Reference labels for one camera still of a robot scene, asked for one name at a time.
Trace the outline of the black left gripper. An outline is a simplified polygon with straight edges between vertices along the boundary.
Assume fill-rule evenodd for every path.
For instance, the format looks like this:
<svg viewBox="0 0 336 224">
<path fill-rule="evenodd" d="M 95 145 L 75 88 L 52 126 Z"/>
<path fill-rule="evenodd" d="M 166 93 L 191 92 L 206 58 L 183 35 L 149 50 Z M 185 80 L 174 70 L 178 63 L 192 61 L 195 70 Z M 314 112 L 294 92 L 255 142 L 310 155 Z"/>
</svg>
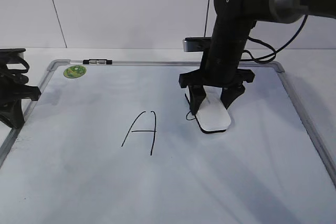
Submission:
<svg viewBox="0 0 336 224">
<path fill-rule="evenodd" d="M 25 48 L 1 49 L 1 122 L 18 129 L 25 123 L 22 99 L 38 101 L 41 91 L 29 86 L 26 74 L 30 70 L 24 59 Z"/>
</svg>

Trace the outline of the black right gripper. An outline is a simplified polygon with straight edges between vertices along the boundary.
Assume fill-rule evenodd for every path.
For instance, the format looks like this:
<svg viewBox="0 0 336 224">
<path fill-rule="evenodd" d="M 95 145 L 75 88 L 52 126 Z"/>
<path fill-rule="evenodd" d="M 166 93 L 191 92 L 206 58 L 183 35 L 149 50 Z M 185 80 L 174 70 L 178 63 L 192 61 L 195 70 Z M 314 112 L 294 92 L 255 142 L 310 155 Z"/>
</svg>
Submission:
<svg viewBox="0 0 336 224">
<path fill-rule="evenodd" d="M 190 111 L 196 115 L 206 92 L 203 86 L 222 88 L 220 100 L 228 109 L 230 105 L 245 92 L 242 82 L 252 83 L 255 74 L 249 69 L 239 69 L 241 55 L 220 55 L 211 57 L 208 50 L 203 52 L 198 69 L 179 75 L 181 88 L 188 87 L 190 95 Z"/>
</svg>

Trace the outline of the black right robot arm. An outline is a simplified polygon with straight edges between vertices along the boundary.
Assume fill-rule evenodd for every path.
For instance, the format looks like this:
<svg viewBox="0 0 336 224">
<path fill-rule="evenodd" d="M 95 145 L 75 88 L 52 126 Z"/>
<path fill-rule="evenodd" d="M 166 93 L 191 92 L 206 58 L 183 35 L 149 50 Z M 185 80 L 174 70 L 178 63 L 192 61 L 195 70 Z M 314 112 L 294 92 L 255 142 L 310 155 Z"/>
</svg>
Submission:
<svg viewBox="0 0 336 224">
<path fill-rule="evenodd" d="M 202 52 L 199 69 L 179 77 L 189 90 L 190 111 L 196 115 L 204 99 L 205 87 L 222 89 L 221 103 L 229 107 L 251 83 L 254 73 L 238 65 L 250 31 L 257 22 L 291 24 L 299 18 L 335 18 L 335 0 L 214 0 L 216 20 L 210 37 L 187 37 L 186 52 Z"/>
</svg>

